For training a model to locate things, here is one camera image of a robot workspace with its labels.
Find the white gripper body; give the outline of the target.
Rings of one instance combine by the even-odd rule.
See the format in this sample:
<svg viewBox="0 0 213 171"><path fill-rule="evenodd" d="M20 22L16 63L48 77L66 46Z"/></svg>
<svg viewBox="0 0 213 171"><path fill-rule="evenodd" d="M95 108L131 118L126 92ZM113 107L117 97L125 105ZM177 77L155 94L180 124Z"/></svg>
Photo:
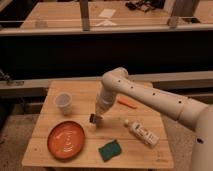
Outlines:
<svg viewBox="0 0 213 171"><path fill-rule="evenodd" d="M102 88L96 96L95 114L101 116L106 113L115 103L117 94Z"/></svg>

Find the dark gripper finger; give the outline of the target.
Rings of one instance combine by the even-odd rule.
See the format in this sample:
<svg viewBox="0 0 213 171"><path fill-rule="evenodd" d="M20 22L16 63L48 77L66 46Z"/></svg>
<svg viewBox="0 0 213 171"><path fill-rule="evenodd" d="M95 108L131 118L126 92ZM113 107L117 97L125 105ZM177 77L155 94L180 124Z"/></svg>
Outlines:
<svg viewBox="0 0 213 171"><path fill-rule="evenodd" d="M102 124L103 117L102 116L96 116L96 125L100 126Z"/></svg>
<svg viewBox="0 0 213 171"><path fill-rule="evenodd" d="M90 123L96 123L96 115L95 114L90 115L89 122Z"/></svg>

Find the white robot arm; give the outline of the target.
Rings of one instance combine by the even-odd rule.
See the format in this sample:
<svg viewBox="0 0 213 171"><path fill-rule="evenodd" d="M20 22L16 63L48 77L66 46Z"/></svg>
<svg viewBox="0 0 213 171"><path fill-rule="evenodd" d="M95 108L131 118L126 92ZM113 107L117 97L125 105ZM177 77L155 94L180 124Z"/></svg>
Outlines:
<svg viewBox="0 0 213 171"><path fill-rule="evenodd" d="M102 115L114 105L116 96L124 94L194 131L190 171L213 171L213 104L130 81L123 67L104 73L101 85L91 123L99 124Z"/></svg>

